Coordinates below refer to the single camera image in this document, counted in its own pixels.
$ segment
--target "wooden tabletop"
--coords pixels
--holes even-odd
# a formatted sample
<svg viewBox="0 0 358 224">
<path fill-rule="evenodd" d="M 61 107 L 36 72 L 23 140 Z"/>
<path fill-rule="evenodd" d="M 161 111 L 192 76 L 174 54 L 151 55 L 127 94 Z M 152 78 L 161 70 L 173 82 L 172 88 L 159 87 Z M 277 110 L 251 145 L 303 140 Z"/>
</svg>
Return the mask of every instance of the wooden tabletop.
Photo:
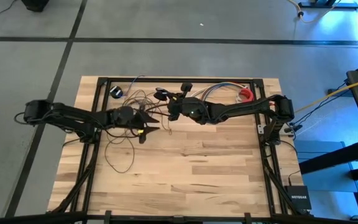
<svg viewBox="0 0 358 224">
<path fill-rule="evenodd" d="M 97 79 L 82 77 L 75 107 L 91 109 Z M 281 94 L 278 79 L 266 78 L 264 84 L 267 96 Z M 125 91 L 129 83 L 116 85 Z M 134 83 L 129 94 L 137 90 L 153 93 L 155 87 L 180 92 L 180 85 Z M 189 94 L 209 85 L 194 83 Z M 233 87 L 222 87 L 214 91 L 208 101 L 235 103 L 237 91 Z M 121 106 L 125 99 L 109 97 L 108 108 Z M 157 124 L 161 130 L 148 134 L 144 144 L 139 144 L 137 139 L 131 139 L 131 142 L 125 139 L 120 144 L 107 146 L 109 140 L 103 133 L 89 214 L 103 215 L 106 210 L 112 210 L 115 215 L 241 217 L 244 212 L 249 212 L 253 217 L 270 216 L 255 116 L 231 118 L 218 125 L 200 125 L 180 116 L 178 121 L 169 122 L 172 132 L 163 129 L 162 125 L 168 126 L 167 117 L 156 114 L 154 118 L 162 120 Z M 109 131 L 123 133 L 122 129 Z M 68 134 L 66 141 L 75 138 L 77 136 Z M 293 144 L 289 137 L 282 137 L 282 140 Z M 132 160 L 131 143 L 135 152 L 134 165 L 125 174 L 119 174 L 106 158 L 118 171 L 126 170 Z M 48 210 L 57 207 L 74 186 L 82 149 L 83 144 L 79 142 L 63 148 Z M 277 146 L 277 156 L 283 183 L 286 184 L 288 175 L 299 170 L 298 160 L 293 148 L 286 144 Z M 293 185 L 301 185 L 301 175 L 292 175 L 291 181 Z M 272 188 L 275 207 L 280 212 L 278 193 L 274 185 Z M 80 193 L 80 205 L 83 192 L 84 187 Z"/>
</svg>

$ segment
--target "concrete floor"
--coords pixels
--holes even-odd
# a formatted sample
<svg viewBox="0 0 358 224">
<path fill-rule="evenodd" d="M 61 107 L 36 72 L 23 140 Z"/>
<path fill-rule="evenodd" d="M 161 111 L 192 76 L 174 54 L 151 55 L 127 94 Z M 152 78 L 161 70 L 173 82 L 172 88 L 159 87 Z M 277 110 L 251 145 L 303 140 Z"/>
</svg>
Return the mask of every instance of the concrete floor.
<svg viewBox="0 0 358 224">
<path fill-rule="evenodd" d="M 0 0 L 0 10 L 10 2 Z M 68 37 L 80 4 L 50 0 L 44 12 L 33 13 L 17 1 L 0 15 L 0 37 Z M 323 12 L 310 9 L 305 17 Z M 315 24 L 297 22 L 295 16 L 286 0 L 88 0 L 76 36 L 358 40 L 358 11 L 333 11 Z M 12 117 L 24 103 L 47 97 L 65 46 L 0 42 L 0 217 L 34 132 Z M 357 68 L 358 46 L 74 43 L 55 101 L 72 105 L 82 75 L 274 77 L 299 108 Z M 345 126 L 342 121 L 350 116 L 356 118 Z M 305 124 L 298 139 L 358 141 L 358 111 L 349 98 L 337 99 Z M 322 135 L 322 130 L 333 134 Z M 16 215 L 45 212 L 64 136 L 45 128 Z"/>
</svg>

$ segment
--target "black box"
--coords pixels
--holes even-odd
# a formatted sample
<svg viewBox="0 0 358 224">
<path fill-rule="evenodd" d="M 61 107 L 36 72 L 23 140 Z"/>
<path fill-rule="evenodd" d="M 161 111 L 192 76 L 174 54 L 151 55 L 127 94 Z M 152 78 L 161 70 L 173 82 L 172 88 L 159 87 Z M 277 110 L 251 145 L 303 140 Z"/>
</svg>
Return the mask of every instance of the black box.
<svg viewBox="0 0 358 224">
<path fill-rule="evenodd" d="M 285 186 L 292 203 L 299 210 L 311 210 L 307 186 Z"/>
<path fill-rule="evenodd" d="M 33 12 L 42 12 L 49 0 L 22 0 L 25 7 Z"/>
</svg>

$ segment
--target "red tape roll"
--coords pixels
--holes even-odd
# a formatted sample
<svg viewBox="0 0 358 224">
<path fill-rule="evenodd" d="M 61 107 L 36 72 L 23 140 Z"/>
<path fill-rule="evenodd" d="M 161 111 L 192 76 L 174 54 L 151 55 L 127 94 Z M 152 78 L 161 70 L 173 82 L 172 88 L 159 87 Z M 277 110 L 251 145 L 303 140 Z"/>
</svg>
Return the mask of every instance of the red tape roll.
<svg viewBox="0 0 358 224">
<path fill-rule="evenodd" d="M 238 102 L 247 103 L 247 102 L 251 102 L 253 100 L 254 100 L 254 94 L 248 88 L 242 88 L 240 90 L 239 94 L 237 95 Z"/>
</svg>

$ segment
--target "black robotic arm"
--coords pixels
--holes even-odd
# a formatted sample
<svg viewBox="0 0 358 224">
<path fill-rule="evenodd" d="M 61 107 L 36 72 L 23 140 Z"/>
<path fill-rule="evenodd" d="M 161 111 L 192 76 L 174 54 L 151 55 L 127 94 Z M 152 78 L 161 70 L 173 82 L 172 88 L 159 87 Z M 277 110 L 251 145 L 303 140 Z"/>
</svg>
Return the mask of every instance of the black robotic arm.
<svg viewBox="0 0 358 224">
<path fill-rule="evenodd" d="M 63 103 L 33 100 L 26 103 L 23 119 L 27 124 L 51 124 L 64 131 L 75 132 L 80 141 L 85 143 L 95 142 L 98 129 L 137 129 L 140 143 L 145 142 L 146 134 L 159 129 L 147 125 L 158 123 L 158 120 L 150 117 L 144 110 L 135 110 L 130 106 L 90 112 Z"/>
<path fill-rule="evenodd" d="M 167 108 L 170 114 L 169 120 L 175 121 L 179 115 L 187 116 L 199 124 L 218 124 L 237 116 L 250 114 L 265 114 L 271 120 L 270 124 L 264 127 L 262 142 L 280 144 L 280 130 L 283 125 L 295 117 L 292 101 L 285 96 L 273 95 L 268 98 L 261 98 L 247 103 L 236 103 L 223 105 L 202 101 L 195 97 L 186 97 L 191 90 L 191 83 L 182 84 L 183 93 L 170 93 L 162 88 L 157 88 L 154 97 L 167 101 Z"/>
</svg>

